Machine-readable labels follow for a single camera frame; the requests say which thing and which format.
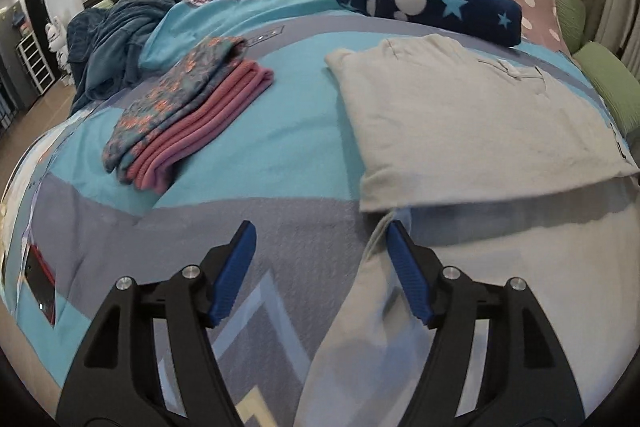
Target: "metal screw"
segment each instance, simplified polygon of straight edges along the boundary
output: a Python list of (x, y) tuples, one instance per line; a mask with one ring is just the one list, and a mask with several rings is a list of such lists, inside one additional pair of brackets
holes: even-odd
[(133, 279), (131, 277), (120, 277), (118, 282), (116, 282), (116, 288), (118, 290), (128, 290), (131, 288), (133, 284)]
[(524, 279), (521, 279), (520, 277), (514, 277), (509, 281), (509, 284), (511, 284), (511, 287), (514, 290), (519, 292), (522, 292), (527, 289), (527, 283), (525, 282)]
[(455, 266), (447, 266), (442, 270), (442, 275), (445, 279), (449, 279), (450, 281), (454, 281), (460, 277), (460, 270)]
[(198, 275), (200, 275), (200, 267), (194, 264), (182, 270), (182, 276), (185, 279), (195, 279)]

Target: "tiled floor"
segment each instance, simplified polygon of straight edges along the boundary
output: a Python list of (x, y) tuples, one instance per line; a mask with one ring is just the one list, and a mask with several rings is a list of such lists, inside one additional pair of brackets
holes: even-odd
[(75, 92), (73, 86), (56, 82), (0, 138), (0, 196), (22, 154), (38, 136), (66, 120)]

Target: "folded white shirt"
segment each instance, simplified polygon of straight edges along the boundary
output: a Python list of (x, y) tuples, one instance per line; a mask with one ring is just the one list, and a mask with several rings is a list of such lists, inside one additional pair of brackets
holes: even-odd
[(539, 68), (436, 34), (325, 60), (366, 166), (364, 212), (540, 196), (639, 171), (615, 127)]

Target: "folded pink cloth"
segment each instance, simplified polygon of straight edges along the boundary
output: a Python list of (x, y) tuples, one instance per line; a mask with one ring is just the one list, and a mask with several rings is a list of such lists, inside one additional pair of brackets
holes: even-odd
[(166, 192), (172, 183), (172, 166), (222, 133), (272, 82), (273, 71), (252, 60), (242, 61), (199, 109), (146, 147), (130, 166), (127, 178), (141, 190)]

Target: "doorway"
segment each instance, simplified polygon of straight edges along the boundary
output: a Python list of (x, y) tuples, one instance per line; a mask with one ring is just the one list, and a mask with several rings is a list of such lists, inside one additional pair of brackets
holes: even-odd
[(44, 4), (44, 0), (24, 0), (25, 8), (29, 14), (31, 21), (31, 29), (40, 45), (42, 54), (44, 55), (51, 72), (56, 80), (60, 79), (62, 73), (58, 69), (58, 61), (56, 55), (49, 51), (49, 39), (47, 39), (46, 26), (49, 23), (49, 13)]

